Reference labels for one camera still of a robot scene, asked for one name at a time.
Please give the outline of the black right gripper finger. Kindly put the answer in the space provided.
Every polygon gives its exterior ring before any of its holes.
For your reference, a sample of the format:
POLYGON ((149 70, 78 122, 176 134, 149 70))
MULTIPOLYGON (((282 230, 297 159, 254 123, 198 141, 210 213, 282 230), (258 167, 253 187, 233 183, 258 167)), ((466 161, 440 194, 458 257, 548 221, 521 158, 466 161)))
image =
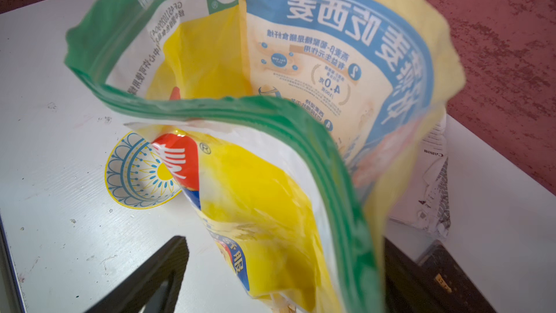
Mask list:
POLYGON ((90 313, 173 312, 188 265, 184 236, 174 236, 117 288, 92 306, 90 313))

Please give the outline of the yellow oats bag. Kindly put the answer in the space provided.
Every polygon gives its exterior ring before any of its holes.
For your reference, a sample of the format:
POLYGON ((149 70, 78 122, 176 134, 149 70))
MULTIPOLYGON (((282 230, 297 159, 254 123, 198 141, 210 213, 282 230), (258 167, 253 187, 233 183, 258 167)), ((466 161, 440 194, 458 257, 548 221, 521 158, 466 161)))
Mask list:
POLYGON ((427 0, 97 0, 66 42, 249 296, 385 311, 388 212, 466 82, 427 0))

